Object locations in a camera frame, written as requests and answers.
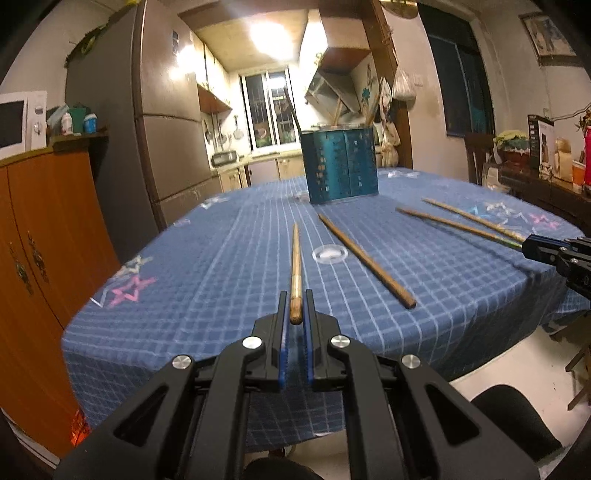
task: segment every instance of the kitchen window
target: kitchen window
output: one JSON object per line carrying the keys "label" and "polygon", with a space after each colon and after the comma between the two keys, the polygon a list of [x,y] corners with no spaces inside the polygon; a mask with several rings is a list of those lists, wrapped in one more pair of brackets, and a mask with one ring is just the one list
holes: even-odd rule
{"label": "kitchen window", "polygon": [[287,87],[293,103],[288,70],[241,76],[241,81],[253,151],[299,144],[284,92],[284,87]]}
{"label": "kitchen window", "polygon": [[491,91],[472,27],[437,8],[418,9],[437,67],[447,134],[494,134]]}

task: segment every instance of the ornate door handle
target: ornate door handle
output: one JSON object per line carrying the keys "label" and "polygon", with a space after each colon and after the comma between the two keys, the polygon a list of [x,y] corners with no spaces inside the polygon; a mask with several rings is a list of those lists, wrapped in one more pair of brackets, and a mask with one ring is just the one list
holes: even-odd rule
{"label": "ornate door handle", "polygon": [[14,253],[14,250],[12,249],[12,242],[9,244],[8,248],[10,249],[10,254],[12,255],[12,259],[14,260],[14,266],[17,269],[17,275],[22,280],[22,282],[25,284],[27,291],[29,292],[29,295],[33,295],[33,287],[31,286],[31,282],[29,281],[29,275],[27,274],[27,270],[25,269],[25,266],[18,261],[18,258],[16,256],[16,254]]}
{"label": "ornate door handle", "polygon": [[37,250],[37,246],[35,245],[35,240],[33,240],[33,237],[31,236],[31,232],[27,232],[27,235],[29,237],[29,247],[31,247],[33,254],[33,261],[39,269],[39,272],[41,272],[41,278],[44,281],[49,282],[49,277],[47,276],[47,271],[45,269],[45,262],[43,261],[43,257],[41,256],[39,250]]}

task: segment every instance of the blue checkered tablecloth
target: blue checkered tablecloth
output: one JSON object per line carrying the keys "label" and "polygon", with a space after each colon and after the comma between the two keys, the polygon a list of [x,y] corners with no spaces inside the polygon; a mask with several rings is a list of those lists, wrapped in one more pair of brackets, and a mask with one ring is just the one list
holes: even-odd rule
{"label": "blue checkered tablecloth", "polygon": [[[468,233],[405,216],[398,205],[470,224],[430,197],[522,233],[578,229],[507,195],[403,168],[379,171],[378,196],[312,206],[304,177],[223,194],[162,233],[69,324],[70,380],[96,427],[173,356],[218,354],[290,289],[291,228],[300,225],[304,286],[316,308],[374,352],[414,353],[446,378],[467,373],[589,301],[547,265]],[[405,310],[318,220],[324,213],[417,298]],[[291,327],[287,386],[253,395],[247,441],[267,449],[344,428],[340,394],[306,386],[301,327]]]}

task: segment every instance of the gray refrigerator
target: gray refrigerator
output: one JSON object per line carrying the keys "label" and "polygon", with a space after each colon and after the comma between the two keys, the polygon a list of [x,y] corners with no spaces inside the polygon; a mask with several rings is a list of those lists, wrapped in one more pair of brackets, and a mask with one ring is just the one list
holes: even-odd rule
{"label": "gray refrigerator", "polygon": [[131,259],[203,201],[211,178],[194,74],[178,74],[189,27],[158,0],[115,14],[67,72],[66,103],[80,102],[106,125],[109,141],[95,187],[113,247]]}

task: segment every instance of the metal bolt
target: metal bolt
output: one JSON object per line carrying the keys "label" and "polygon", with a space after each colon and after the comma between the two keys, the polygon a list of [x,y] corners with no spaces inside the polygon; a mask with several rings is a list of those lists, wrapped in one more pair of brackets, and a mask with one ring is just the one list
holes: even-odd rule
{"label": "metal bolt", "polygon": [[177,355],[173,358],[173,367],[179,370],[184,370],[191,365],[191,357],[188,355]]}
{"label": "metal bolt", "polygon": [[345,335],[335,335],[330,339],[330,343],[332,343],[334,347],[345,348],[351,344],[351,340]]}
{"label": "metal bolt", "polygon": [[414,368],[421,366],[421,359],[419,357],[417,357],[416,355],[404,355],[402,357],[402,364],[406,368],[413,370]]}
{"label": "metal bolt", "polygon": [[250,350],[254,350],[256,348],[259,348],[262,345],[262,340],[259,337],[246,337],[243,341],[242,341],[242,346],[244,348],[248,348]]}

